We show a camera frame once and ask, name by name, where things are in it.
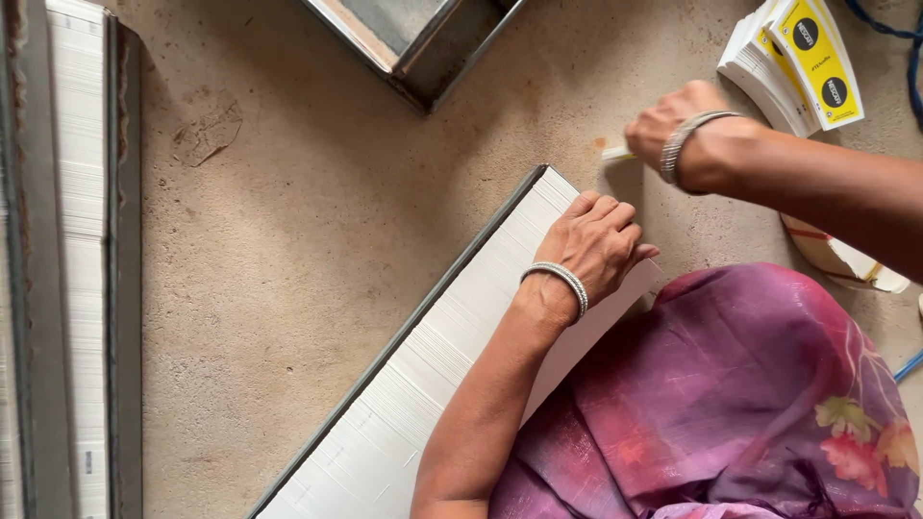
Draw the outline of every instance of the bracelet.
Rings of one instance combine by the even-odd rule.
[[[577,301],[580,303],[580,313],[577,314],[577,319],[575,319],[571,325],[576,324],[577,321],[582,319],[583,314],[586,313],[587,308],[590,306],[590,297],[586,295],[586,289],[583,288],[583,283],[581,283],[580,279],[578,279],[573,272],[567,270],[567,268],[565,268],[563,265],[552,263],[551,261],[537,261],[536,263],[529,265],[529,268],[522,273],[520,284],[525,281],[526,276],[535,271],[551,272],[570,285],[570,288],[572,288],[574,291],[574,295],[577,296]]]
[[[721,117],[729,116],[742,116],[737,112],[730,112],[727,110],[709,110],[707,112],[702,112],[698,115],[694,115],[689,119],[683,121],[677,129],[673,130],[673,134],[670,135],[669,139],[666,140],[664,144],[664,149],[660,155],[660,177],[664,179],[667,184],[672,184],[677,187],[680,191],[688,195],[701,196],[707,195],[708,193],[701,193],[698,191],[689,191],[679,184],[677,178],[677,162],[679,160],[679,152],[683,149],[683,144],[686,144],[686,139],[692,135],[698,127],[704,125],[709,121],[718,119]]]

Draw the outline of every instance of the purple fabric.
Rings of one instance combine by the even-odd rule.
[[[619,323],[522,428],[493,518],[918,517],[917,451],[891,372],[811,279],[694,272]]]

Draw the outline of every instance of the stack of paper cup blanks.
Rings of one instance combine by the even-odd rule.
[[[865,117],[843,37],[822,0],[778,0],[763,27],[795,72],[823,130]]]
[[[851,288],[903,292],[910,280],[822,230],[782,215],[785,228],[801,254],[827,277]]]
[[[797,74],[763,25],[776,5],[768,0],[740,20],[725,48],[718,72],[734,81],[760,107],[770,126],[799,137],[821,129]]]

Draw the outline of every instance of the nescafe logo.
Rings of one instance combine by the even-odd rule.
[[[817,37],[820,33],[817,30],[817,22],[810,18],[802,18],[795,24],[795,32],[792,34],[792,40],[795,46],[802,51],[808,51],[817,44]]]
[[[849,92],[846,83],[840,78],[830,78],[823,82],[823,101],[831,108],[839,108],[846,102]]]

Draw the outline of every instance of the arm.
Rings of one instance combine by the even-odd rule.
[[[637,244],[641,228],[633,217],[629,204],[585,192],[552,226],[535,260],[567,267],[594,305],[615,292],[638,261],[657,254],[656,247]],[[543,272],[526,277],[426,444],[413,519],[487,517],[535,375],[577,312],[564,281]]]
[[[659,168],[664,141],[676,126],[714,109],[726,109],[716,88],[693,81],[629,123],[626,140]],[[923,163],[799,139],[745,117],[726,117],[687,140],[678,173],[685,188],[789,214],[923,282]]]

